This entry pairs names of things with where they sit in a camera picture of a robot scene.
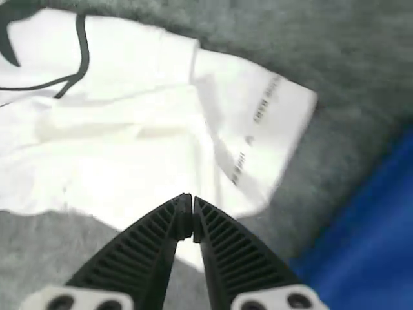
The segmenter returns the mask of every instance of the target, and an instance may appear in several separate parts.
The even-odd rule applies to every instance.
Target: gray fabric
[[[411,0],[42,0],[197,37],[319,94],[271,206],[241,221],[284,259],[298,255],[413,121]],[[0,303],[63,283],[116,232],[74,215],[0,212]],[[205,281],[177,262],[165,309],[208,309]]]

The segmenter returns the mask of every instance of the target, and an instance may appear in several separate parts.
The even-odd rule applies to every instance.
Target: white t-shirt
[[[16,214],[74,211],[123,230],[182,192],[235,218],[257,213],[316,104],[311,90],[154,26],[44,9],[7,32],[0,209]],[[177,255],[202,268],[192,242]]]

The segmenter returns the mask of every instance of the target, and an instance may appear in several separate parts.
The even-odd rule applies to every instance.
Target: blue fabric
[[[293,268],[332,310],[413,309],[413,129]]]

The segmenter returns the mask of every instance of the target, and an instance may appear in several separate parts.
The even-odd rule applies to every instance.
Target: screw hole
[[[97,310],[122,310],[122,305],[115,300],[108,300],[107,302],[100,304],[100,306],[97,307]]]
[[[260,304],[259,302],[256,301],[249,301],[249,302],[245,302],[242,306],[241,306],[241,310],[266,310],[265,307]]]
[[[310,309],[312,307],[311,301],[302,294],[291,294],[287,300],[293,309]]]
[[[73,306],[74,299],[70,295],[61,295],[54,298],[49,305],[47,310],[70,310]]]

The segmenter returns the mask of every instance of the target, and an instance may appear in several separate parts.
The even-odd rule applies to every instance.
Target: white cloth
[[[123,230],[182,192],[236,218],[268,205],[311,90],[194,39],[97,16],[84,22],[86,74],[62,98],[67,81],[5,90],[76,74],[81,25],[44,9],[8,26],[20,67],[0,57],[0,209],[75,211]],[[191,241],[177,256],[202,269]]]

